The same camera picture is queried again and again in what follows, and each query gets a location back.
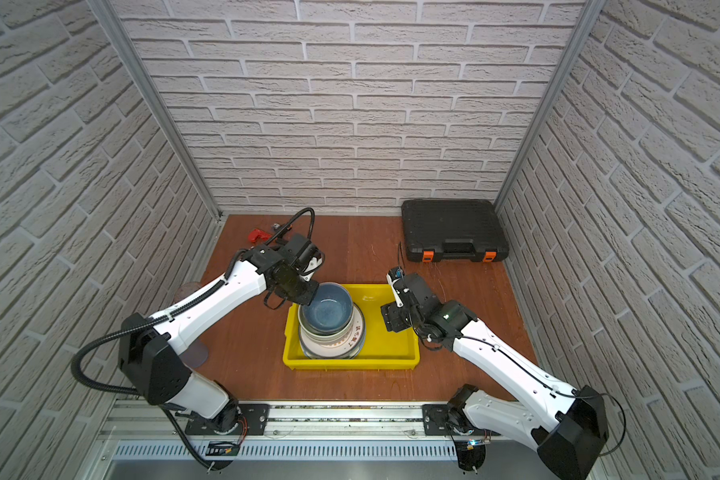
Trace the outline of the dark blue glazed bowl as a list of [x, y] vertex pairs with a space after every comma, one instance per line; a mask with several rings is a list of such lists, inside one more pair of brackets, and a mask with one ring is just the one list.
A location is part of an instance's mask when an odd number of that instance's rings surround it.
[[348, 290], [337, 283], [321, 283], [308, 306], [299, 309], [301, 325], [317, 335], [335, 334], [343, 330], [353, 315], [353, 302]]

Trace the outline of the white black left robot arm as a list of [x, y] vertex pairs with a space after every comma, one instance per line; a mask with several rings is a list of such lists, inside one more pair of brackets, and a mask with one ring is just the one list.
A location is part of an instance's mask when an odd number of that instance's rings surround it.
[[314, 246], [295, 253], [265, 245], [240, 250], [227, 271], [186, 299], [148, 318], [137, 313], [123, 321], [134, 331], [119, 341], [119, 368], [151, 405], [187, 410], [226, 433], [239, 422], [232, 394], [188, 366], [181, 355], [232, 310], [262, 293], [308, 305], [318, 282], [314, 271], [324, 254]]

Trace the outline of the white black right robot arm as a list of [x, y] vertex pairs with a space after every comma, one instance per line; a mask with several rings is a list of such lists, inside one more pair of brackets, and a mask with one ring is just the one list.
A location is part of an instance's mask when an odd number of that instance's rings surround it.
[[469, 386], [451, 400], [459, 431], [490, 430], [535, 451], [560, 479], [585, 479], [609, 438], [604, 396], [545, 372], [502, 341], [457, 301], [432, 308], [390, 302], [381, 308], [388, 330], [411, 329], [420, 338], [477, 366], [512, 400], [497, 399]]

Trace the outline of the pale green ceramic bowl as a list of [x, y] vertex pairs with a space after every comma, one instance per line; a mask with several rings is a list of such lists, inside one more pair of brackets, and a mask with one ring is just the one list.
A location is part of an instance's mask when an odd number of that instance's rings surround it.
[[338, 302], [300, 306], [298, 320], [303, 332], [315, 342], [329, 343], [350, 331], [352, 308]]

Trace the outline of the yellow plastic bin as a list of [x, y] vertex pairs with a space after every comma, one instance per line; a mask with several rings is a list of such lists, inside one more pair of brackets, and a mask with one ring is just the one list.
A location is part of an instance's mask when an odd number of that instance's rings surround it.
[[350, 359], [309, 359], [298, 334], [296, 305], [288, 311], [283, 363], [291, 370], [411, 370], [420, 361], [418, 339], [411, 330], [386, 330], [381, 307], [393, 301], [386, 284], [343, 284], [364, 315], [364, 341]]

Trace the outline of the white plate teal quatrefoil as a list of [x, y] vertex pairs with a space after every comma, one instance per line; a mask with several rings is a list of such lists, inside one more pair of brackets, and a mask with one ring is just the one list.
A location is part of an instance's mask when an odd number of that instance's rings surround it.
[[356, 358], [365, 345], [365, 336], [346, 340], [337, 345], [323, 345], [304, 338], [299, 339], [304, 354], [310, 359], [352, 359]]

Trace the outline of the clear pink plastic cup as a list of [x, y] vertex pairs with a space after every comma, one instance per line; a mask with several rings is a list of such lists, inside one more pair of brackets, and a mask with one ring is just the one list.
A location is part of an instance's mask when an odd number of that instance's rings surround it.
[[199, 291], [203, 285], [200, 282], [187, 282], [181, 285], [175, 292], [172, 303], [181, 302]]

